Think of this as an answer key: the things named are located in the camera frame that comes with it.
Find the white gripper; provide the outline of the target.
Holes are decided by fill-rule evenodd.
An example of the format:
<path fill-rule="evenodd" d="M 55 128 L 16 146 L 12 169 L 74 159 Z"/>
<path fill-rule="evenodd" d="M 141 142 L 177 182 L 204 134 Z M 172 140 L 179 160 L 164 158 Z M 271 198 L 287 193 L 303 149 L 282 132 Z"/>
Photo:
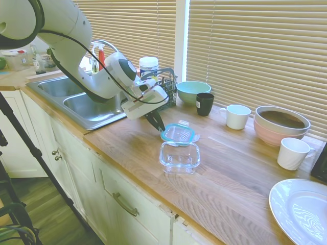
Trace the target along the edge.
<path fill-rule="evenodd" d="M 121 107 L 129 119 L 145 116 L 147 121 L 158 131 L 165 130 L 165 124 L 156 110 L 168 102 L 167 93 L 160 87 L 154 86 L 145 92 L 138 101 L 129 98 Z"/>

